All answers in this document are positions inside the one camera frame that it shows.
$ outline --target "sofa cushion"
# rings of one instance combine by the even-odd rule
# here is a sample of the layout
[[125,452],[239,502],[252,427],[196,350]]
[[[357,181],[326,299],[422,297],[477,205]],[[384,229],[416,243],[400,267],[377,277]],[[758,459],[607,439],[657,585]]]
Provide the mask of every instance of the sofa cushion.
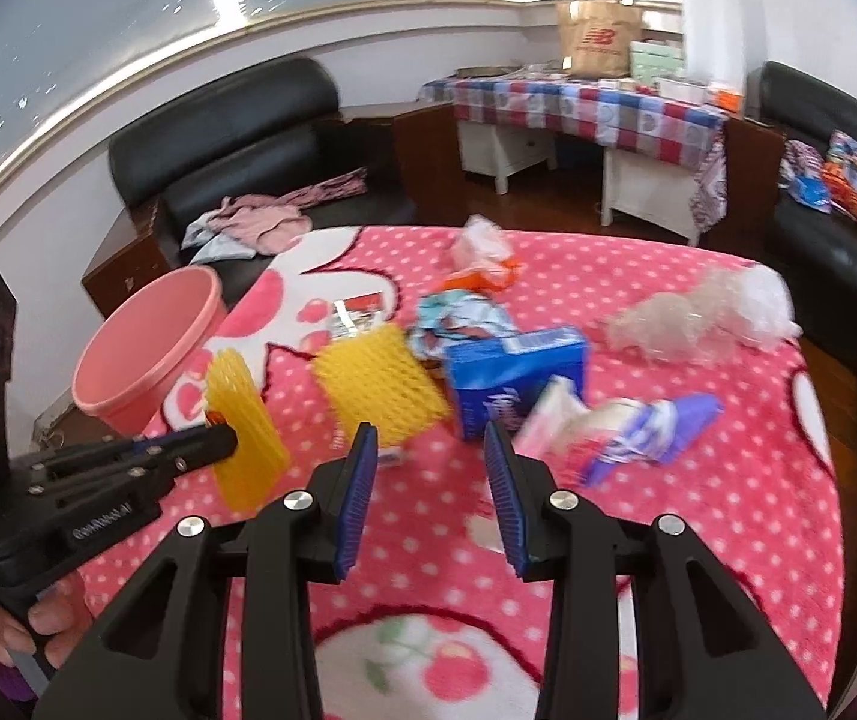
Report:
[[161,199],[181,237],[192,221],[217,208],[224,197],[281,196],[334,177],[324,175],[323,167],[315,133],[310,124],[302,124],[190,172],[167,187]]
[[816,213],[782,194],[775,206],[771,245],[785,260],[804,263],[857,299],[857,223]]
[[760,115],[787,137],[821,153],[837,129],[857,140],[857,100],[795,68],[768,62],[759,86]]
[[[401,193],[368,191],[358,197],[334,200],[305,210],[314,229],[368,224],[416,224],[415,203]],[[191,257],[190,252],[182,252]],[[222,282],[222,298],[232,308],[251,289],[274,257],[208,263]]]
[[314,59],[262,62],[193,89],[116,132],[109,141],[112,177],[134,208],[211,161],[337,113],[338,90]]

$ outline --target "yellow foam net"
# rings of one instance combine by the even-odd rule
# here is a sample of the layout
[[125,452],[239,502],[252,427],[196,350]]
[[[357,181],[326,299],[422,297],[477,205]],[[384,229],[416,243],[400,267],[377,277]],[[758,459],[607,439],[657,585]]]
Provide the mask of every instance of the yellow foam net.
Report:
[[398,446],[449,413],[437,386],[406,347],[401,328],[385,322],[326,346],[311,363],[346,436],[362,422],[379,429],[382,447]]
[[209,364],[206,417],[227,423],[238,437],[235,454],[212,467],[222,499],[235,512],[257,512],[290,458],[248,365],[235,349],[217,352]]

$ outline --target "pink bucket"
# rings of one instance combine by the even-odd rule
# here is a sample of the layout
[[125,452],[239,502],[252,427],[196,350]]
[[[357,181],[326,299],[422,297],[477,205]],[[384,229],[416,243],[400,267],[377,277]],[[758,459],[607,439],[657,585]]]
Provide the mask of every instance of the pink bucket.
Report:
[[142,432],[188,356],[227,314],[211,268],[188,266],[156,279],[122,303],[89,341],[72,379],[76,405],[123,436]]

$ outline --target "metal screw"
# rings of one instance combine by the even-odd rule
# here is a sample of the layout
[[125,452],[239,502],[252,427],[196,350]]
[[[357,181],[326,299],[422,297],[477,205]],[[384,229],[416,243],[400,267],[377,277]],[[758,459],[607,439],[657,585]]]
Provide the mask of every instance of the metal screw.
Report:
[[198,536],[199,533],[205,530],[205,520],[202,517],[186,517],[179,520],[179,524],[175,526],[175,530],[179,532],[179,536],[191,538]]
[[669,536],[680,536],[685,530],[685,520],[675,517],[675,514],[663,514],[659,517],[659,530]]
[[286,509],[292,509],[293,512],[301,512],[302,509],[310,507],[314,500],[308,490],[295,490],[294,493],[286,495],[284,504],[286,504]]
[[549,503],[555,506],[556,509],[561,509],[563,512],[569,512],[579,505],[579,497],[571,490],[555,490],[549,496]]

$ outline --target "blue cardboard box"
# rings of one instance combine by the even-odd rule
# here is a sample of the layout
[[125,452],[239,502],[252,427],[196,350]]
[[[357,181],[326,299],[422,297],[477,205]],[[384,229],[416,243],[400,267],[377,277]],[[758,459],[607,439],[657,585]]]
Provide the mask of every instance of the blue cardboard box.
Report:
[[582,397],[589,352],[585,337],[571,326],[450,346],[445,375],[462,437],[478,439],[490,419],[518,430],[550,376],[571,379]]

